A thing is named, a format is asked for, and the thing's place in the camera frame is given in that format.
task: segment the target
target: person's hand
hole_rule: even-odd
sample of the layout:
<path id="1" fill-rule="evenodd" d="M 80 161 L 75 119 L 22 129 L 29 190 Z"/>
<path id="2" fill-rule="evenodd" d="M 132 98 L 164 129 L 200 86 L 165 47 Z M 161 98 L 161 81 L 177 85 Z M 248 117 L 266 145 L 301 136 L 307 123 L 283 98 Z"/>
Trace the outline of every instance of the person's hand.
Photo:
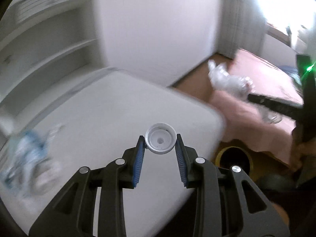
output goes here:
<path id="1" fill-rule="evenodd" d="M 316 156 L 316 137 L 308 142 L 302 142 L 303 127 L 297 125 L 292 131 L 292 148 L 290 157 L 290 169 L 297 171 L 303 165 L 301 159 L 304 156 Z"/>

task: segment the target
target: round white cap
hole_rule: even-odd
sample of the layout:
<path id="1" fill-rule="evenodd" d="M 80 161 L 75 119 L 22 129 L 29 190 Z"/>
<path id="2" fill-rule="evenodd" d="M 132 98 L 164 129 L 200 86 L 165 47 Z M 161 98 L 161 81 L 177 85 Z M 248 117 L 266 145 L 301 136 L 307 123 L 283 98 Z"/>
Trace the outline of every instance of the round white cap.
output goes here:
<path id="1" fill-rule="evenodd" d="M 152 125 L 145 134 L 147 149 L 156 154 L 166 154 L 171 151 L 176 140 L 176 131 L 166 123 Z"/>

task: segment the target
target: pink blanket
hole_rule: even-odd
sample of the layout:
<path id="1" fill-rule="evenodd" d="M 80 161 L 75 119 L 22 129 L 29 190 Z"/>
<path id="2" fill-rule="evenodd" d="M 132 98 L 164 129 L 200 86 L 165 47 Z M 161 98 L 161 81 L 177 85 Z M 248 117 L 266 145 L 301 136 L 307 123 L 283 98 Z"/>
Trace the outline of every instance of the pink blanket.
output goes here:
<path id="1" fill-rule="evenodd" d="M 291 78 L 282 70 L 246 50 L 238 50 L 229 73 L 252 79 L 255 93 L 279 97 L 302 104 Z M 210 104 L 224 114 L 227 121 L 224 142 L 243 141 L 253 151 L 269 151 L 282 162 L 290 163 L 291 132 L 295 122 L 282 116 L 277 124 L 263 122 L 256 107 L 224 91 L 214 91 Z"/>

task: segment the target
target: silver screw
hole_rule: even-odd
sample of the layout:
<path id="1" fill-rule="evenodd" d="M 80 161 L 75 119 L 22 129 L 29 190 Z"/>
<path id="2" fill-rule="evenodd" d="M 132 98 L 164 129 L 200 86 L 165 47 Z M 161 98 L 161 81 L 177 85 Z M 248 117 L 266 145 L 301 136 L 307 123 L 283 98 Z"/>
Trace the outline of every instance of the silver screw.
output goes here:
<path id="1" fill-rule="evenodd" d="M 83 166 L 82 168 L 79 169 L 79 172 L 81 174 L 85 174 L 88 173 L 89 169 L 86 166 Z"/>
<path id="2" fill-rule="evenodd" d="M 239 173 L 241 171 L 241 168 L 239 166 L 233 166 L 232 170 L 236 173 Z"/>
<path id="3" fill-rule="evenodd" d="M 123 165 L 123 164 L 125 163 L 125 160 L 124 160 L 124 159 L 117 159 L 117 160 L 115 161 L 115 163 L 116 163 L 117 165 Z"/>
<path id="4" fill-rule="evenodd" d="M 195 161 L 196 161 L 196 163 L 203 164 L 203 163 L 205 162 L 205 159 L 202 158 L 202 157 L 197 157 L 197 158 L 195 159 Z"/>

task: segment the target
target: green led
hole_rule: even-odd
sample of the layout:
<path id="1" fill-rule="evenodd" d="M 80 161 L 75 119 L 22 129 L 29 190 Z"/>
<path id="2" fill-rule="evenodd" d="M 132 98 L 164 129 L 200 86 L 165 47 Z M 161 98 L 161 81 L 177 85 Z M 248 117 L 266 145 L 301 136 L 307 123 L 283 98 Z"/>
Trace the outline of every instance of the green led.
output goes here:
<path id="1" fill-rule="evenodd" d="M 315 66 L 315 64 L 313 64 L 312 66 L 309 66 L 306 70 L 307 70 L 308 72 L 310 72 L 314 66 Z"/>

